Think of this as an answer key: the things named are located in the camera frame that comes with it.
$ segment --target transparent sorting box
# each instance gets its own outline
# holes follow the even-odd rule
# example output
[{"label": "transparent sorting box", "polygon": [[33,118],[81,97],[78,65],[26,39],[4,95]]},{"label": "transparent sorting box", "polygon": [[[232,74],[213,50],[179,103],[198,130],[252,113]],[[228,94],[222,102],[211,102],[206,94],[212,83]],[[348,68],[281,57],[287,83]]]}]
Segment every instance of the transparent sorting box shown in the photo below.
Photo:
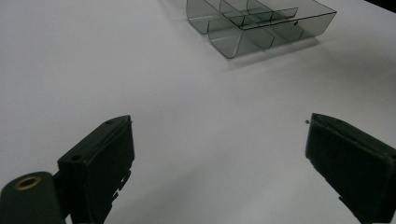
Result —
[{"label": "transparent sorting box", "polygon": [[187,17],[225,57],[321,35],[336,11],[315,0],[188,0]]}]

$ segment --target screw hole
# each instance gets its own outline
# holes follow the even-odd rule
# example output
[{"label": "screw hole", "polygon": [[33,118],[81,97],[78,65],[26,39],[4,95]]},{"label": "screw hole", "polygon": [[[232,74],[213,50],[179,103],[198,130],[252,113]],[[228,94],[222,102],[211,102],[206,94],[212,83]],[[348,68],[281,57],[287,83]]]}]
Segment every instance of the screw hole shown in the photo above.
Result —
[{"label": "screw hole", "polygon": [[34,176],[28,176],[25,177],[24,179],[20,180],[16,185],[15,189],[17,190],[26,190],[34,187],[41,181],[41,177],[34,175]]},{"label": "screw hole", "polygon": [[74,155],[72,156],[72,161],[78,161],[79,159],[81,159],[81,155]]}]

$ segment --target clear plastic tray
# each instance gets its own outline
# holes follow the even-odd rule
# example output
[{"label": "clear plastic tray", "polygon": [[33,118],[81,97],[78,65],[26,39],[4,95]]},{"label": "clear plastic tray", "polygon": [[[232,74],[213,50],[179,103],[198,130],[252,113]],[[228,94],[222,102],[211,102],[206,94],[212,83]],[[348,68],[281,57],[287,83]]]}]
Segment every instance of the clear plastic tray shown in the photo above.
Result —
[{"label": "clear plastic tray", "polygon": [[188,0],[187,17],[225,57],[321,35],[336,11],[314,0]]}]

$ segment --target white tabletop surface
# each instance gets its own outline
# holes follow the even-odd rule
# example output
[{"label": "white tabletop surface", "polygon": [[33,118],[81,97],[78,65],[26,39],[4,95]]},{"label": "white tabletop surface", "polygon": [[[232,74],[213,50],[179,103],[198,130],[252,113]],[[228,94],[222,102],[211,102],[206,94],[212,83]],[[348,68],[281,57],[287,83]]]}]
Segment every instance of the white tabletop surface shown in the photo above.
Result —
[{"label": "white tabletop surface", "polygon": [[320,3],[338,12],[324,35],[226,60],[185,0],[0,0],[1,188],[131,115],[108,224],[357,224],[305,158],[304,121],[396,147],[396,14]]}]

